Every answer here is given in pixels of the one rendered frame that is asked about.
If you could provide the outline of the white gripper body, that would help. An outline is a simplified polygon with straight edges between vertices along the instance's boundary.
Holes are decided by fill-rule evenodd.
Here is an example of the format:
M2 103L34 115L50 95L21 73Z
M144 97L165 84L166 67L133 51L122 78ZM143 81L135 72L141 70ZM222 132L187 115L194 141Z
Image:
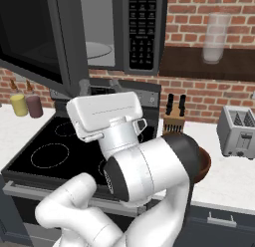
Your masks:
M77 137L84 142L103 137L103 131L115 120L133 122L142 118L135 92L76 97L68 101L66 109Z

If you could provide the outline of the black microwave oven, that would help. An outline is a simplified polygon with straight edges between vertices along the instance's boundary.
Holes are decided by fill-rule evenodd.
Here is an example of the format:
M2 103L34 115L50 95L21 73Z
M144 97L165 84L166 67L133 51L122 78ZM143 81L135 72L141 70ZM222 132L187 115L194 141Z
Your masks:
M81 4L91 69L158 73L167 0L81 0Z

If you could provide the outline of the black microwave door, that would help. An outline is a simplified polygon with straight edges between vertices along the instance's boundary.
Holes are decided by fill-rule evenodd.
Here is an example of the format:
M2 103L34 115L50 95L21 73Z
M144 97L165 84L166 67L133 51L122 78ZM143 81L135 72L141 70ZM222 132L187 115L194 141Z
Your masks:
M81 0L0 0L0 67L69 98L89 76Z

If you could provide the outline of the brown bowl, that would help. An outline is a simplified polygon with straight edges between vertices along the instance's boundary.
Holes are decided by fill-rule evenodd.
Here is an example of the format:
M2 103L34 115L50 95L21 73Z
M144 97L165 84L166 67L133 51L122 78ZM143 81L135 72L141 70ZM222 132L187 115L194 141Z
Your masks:
M211 157L209 153L202 147L199 148L199 172L194 177L194 182L200 182L208 173L211 166Z

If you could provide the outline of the black electric stove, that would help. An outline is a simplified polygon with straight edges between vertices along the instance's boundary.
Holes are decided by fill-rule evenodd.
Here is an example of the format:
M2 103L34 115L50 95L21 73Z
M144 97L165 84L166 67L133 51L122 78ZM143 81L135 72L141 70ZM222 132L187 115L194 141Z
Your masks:
M69 98L55 91L50 94L56 112L2 170L3 192L14 201L25 227L22 242L52 247L60 238L59 229L39 226L35 208L45 196L82 172L90 174L98 185L92 204L106 212L120 229L127 229L146 208L124 208L113 198L104 177L106 160L99 144L77 138L66 111Z

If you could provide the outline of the maroon squeeze bottle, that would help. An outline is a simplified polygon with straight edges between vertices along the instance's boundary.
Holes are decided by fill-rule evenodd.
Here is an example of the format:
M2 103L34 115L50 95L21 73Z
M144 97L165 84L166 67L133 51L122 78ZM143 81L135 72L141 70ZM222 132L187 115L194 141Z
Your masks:
M27 84L26 103L30 117L33 119L40 118L43 115L40 97L34 93L34 90L29 81L26 81L26 84Z

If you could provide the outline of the wooden knife block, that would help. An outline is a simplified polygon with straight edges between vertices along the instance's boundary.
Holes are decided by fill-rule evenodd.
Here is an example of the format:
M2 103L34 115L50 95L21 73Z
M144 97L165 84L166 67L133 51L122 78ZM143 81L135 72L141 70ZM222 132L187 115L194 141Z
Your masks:
M183 132L186 95L181 95L178 103L175 103L173 98L173 94L168 95L165 114L163 116L162 133Z

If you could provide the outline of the yellow squeeze bottle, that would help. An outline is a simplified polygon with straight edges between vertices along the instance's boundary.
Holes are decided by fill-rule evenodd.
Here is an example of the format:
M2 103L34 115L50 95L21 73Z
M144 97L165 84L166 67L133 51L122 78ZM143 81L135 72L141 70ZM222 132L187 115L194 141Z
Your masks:
M10 88L11 88L10 102L15 115L17 117L26 116L28 114L28 109L24 94L18 90L13 80L11 80L10 82Z

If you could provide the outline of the dark wooden shelf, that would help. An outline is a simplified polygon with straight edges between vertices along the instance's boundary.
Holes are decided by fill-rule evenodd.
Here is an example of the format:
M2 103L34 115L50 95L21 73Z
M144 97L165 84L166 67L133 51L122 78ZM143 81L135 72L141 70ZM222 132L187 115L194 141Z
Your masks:
M222 58L202 55L208 15L228 13ZM166 77L255 82L255 0L168 0L159 73Z

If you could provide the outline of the silver toaster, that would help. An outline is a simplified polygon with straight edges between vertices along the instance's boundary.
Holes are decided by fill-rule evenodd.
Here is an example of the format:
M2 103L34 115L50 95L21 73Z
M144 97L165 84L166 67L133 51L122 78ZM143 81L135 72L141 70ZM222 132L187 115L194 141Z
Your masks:
M255 158L255 116L249 108L224 106L216 131L223 156Z

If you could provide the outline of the dark drawer front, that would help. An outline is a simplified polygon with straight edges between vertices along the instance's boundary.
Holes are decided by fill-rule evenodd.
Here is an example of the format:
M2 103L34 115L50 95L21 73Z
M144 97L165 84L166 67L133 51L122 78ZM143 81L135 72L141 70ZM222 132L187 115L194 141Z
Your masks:
M208 224L209 211L214 218L225 220L232 215L237 227ZM255 215L191 206L173 247L255 247Z

